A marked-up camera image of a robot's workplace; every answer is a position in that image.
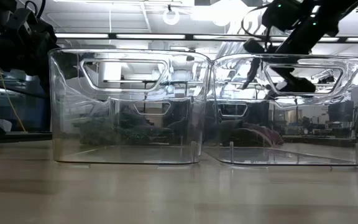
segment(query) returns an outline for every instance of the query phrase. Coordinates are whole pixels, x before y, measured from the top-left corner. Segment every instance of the clear plastic bin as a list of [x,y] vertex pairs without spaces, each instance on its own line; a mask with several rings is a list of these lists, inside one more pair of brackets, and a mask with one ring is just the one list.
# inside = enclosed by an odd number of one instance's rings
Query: clear plastic bin
[[49,57],[56,161],[200,161],[207,57],[95,49]]
[[[283,68],[310,80],[316,91],[285,92],[275,72]],[[246,166],[358,166],[358,57],[217,59],[211,66],[204,150],[221,162]]]

